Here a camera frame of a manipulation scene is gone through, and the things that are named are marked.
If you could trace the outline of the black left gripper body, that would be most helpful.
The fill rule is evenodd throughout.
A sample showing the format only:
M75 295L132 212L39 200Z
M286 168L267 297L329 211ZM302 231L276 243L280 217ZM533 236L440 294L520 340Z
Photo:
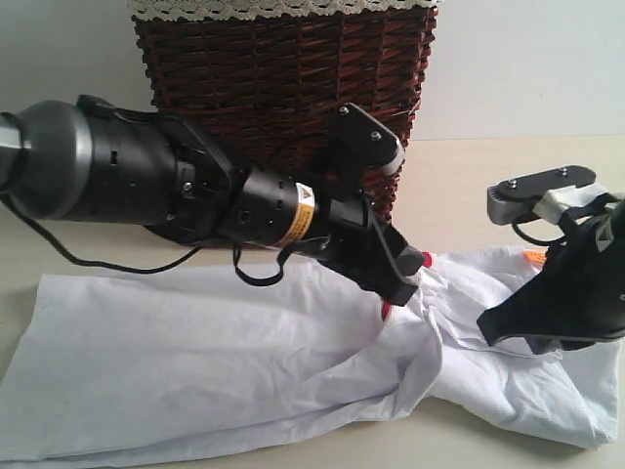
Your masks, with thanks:
M371 203L362 194L343 201L321 197L314 235L325 241L314 252L314 259L360 288L388 288L389 263L374 220Z

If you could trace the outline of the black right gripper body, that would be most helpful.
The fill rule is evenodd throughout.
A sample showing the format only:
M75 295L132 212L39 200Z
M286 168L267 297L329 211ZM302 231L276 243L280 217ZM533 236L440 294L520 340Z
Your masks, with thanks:
M576 286L569 302L566 336L580 342L624 337L624 231L605 214L574 224L565 248L547 263L546 277L570 278Z

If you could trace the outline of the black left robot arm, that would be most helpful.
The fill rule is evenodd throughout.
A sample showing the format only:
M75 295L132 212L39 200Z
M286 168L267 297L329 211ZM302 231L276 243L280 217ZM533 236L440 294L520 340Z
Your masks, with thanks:
M424 265L377 215L361 179L395 172L398 137L346 103L334 120L328 171L279 174L224 152L180 117L139 112L83 95L75 104L37 103L1 116L1 200L35 231L41 221L141 226L192 252L228 241L294 255L402 306Z

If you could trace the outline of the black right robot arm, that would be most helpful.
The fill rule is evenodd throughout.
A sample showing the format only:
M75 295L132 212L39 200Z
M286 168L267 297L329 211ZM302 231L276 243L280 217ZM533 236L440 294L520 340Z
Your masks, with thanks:
M544 267L477 325L488 346L522 338L535 355L624 337L624 203L550 247Z

